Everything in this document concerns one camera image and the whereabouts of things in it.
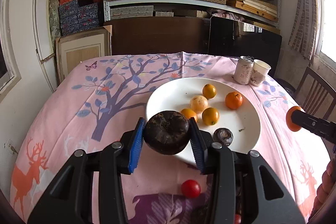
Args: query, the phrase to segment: orange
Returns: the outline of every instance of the orange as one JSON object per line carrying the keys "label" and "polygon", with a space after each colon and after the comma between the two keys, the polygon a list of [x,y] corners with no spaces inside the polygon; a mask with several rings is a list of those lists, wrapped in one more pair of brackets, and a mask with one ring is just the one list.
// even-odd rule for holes
{"label": "orange", "polygon": [[243,103],[243,97],[237,91],[230,92],[225,97],[225,104],[230,109],[235,110],[239,108],[242,105],[242,103]]}
{"label": "orange", "polygon": [[217,91],[216,91],[216,88],[213,85],[206,84],[203,87],[202,93],[203,93],[203,96],[209,100],[209,99],[212,99],[213,97],[216,96]]}
{"label": "orange", "polygon": [[196,95],[190,100],[190,108],[196,113],[202,112],[209,106],[207,98],[202,95]]}
{"label": "orange", "polygon": [[183,116],[186,117],[187,120],[189,120],[191,117],[194,117],[195,122],[197,122],[197,114],[192,109],[184,108],[180,111],[180,113],[183,114]]}
{"label": "orange", "polygon": [[213,126],[216,124],[219,120],[219,112],[214,107],[208,107],[206,110],[202,113],[202,120],[205,125],[207,126]]}
{"label": "orange", "polygon": [[296,124],[294,124],[292,122],[291,116],[292,116],[293,111],[295,111],[295,110],[301,110],[301,111],[303,111],[302,107],[300,107],[300,106],[293,106],[286,113],[286,124],[287,124],[287,127],[289,128],[289,130],[294,131],[294,132],[299,131],[301,129],[300,126],[298,126],[298,125],[296,125]]}

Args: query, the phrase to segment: orange deer print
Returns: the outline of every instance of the orange deer print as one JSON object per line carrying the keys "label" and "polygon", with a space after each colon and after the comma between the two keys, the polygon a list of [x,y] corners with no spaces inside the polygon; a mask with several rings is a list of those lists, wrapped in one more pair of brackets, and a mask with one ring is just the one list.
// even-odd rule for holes
{"label": "orange deer print", "polygon": [[41,156],[41,152],[43,149],[42,143],[36,143],[33,147],[33,153],[30,156],[29,155],[29,143],[32,141],[32,138],[28,140],[27,143],[27,156],[29,159],[29,170],[27,174],[25,175],[16,165],[14,166],[13,175],[12,175],[12,183],[13,186],[16,188],[16,196],[14,198],[14,204],[13,208],[15,207],[15,203],[18,199],[20,199],[21,204],[21,212],[22,212],[22,218],[24,220],[23,215],[23,197],[27,195],[27,193],[31,190],[33,186],[33,179],[35,179],[36,184],[40,183],[40,166],[46,170],[48,167],[46,167],[48,160],[46,159],[46,151],[44,152],[43,156]]}
{"label": "orange deer print", "polygon": [[314,173],[313,168],[308,164],[308,168],[301,161],[301,175],[304,177],[304,180],[299,180],[296,176],[294,176],[299,182],[302,184],[306,184],[309,188],[309,196],[299,205],[299,209],[304,217],[308,217],[313,208],[314,199],[316,197],[315,185],[317,184],[316,179],[312,176]]}

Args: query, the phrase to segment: human hand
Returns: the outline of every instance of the human hand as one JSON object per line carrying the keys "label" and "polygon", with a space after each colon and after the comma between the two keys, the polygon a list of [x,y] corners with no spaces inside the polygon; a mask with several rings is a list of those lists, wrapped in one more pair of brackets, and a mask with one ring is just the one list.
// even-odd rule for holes
{"label": "human hand", "polygon": [[321,208],[322,204],[325,202],[329,193],[334,187],[334,182],[331,178],[331,174],[334,170],[334,165],[334,160],[331,160],[327,165],[327,169],[322,175],[322,184],[317,188],[313,209],[311,211],[309,219],[313,217],[313,215],[315,215],[316,212]]}

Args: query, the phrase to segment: table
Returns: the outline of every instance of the table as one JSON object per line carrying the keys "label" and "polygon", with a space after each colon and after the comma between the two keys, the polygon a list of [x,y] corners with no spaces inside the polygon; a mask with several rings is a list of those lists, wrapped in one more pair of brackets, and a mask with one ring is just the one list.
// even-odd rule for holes
{"label": "table", "polygon": [[[111,56],[79,64],[61,83],[34,120],[14,167],[10,203],[24,220],[52,178],[77,149],[102,150],[133,130],[144,117],[151,93],[181,77],[206,77],[239,90],[256,108],[261,135],[255,150],[265,158],[287,187],[307,219],[329,162],[322,140],[301,129],[291,132],[287,110],[296,102],[271,77],[260,87],[233,80],[237,59],[188,54]],[[92,215],[99,223],[94,176]],[[198,198],[186,199],[180,185],[197,180]],[[132,223],[189,223],[191,211],[209,198],[210,178],[174,156],[143,146],[138,168],[122,176],[127,215]]]}

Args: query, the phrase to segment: red tomato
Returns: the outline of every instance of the red tomato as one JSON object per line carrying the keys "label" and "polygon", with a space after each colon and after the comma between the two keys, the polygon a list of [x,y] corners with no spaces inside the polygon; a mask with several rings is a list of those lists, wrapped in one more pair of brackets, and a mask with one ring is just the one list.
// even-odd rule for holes
{"label": "red tomato", "polygon": [[182,194],[186,198],[197,198],[201,193],[201,186],[195,180],[186,180],[181,185]]}
{"label": "red tomato", "polygon": [[242,222],[242,217],[239,214],[235,216],[235,224],[240,224]]}

